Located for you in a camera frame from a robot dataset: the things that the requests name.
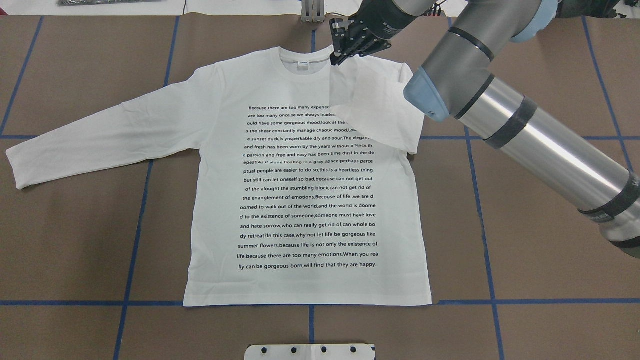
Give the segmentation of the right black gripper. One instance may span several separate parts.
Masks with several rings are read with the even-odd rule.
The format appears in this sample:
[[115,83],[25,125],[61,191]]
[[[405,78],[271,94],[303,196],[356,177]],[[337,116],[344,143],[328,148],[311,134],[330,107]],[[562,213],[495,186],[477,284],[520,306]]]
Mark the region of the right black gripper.
[[329,57],[332,66],[340,66],[351,57],[365,57],[392,46],[388,39],[378,38],[354,17],[334,18],[329,25],[333,39],[333,54]]

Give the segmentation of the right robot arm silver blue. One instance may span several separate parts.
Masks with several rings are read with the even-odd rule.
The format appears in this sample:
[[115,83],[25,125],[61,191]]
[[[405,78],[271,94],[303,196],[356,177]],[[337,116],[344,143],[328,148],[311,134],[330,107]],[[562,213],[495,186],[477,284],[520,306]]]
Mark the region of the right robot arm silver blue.
[[563,196],[616,248],[639,257],[639,177],[489,71],[509,42],[532,39],[555,0],[470,0],[404,89],[435,121],[455,117]]

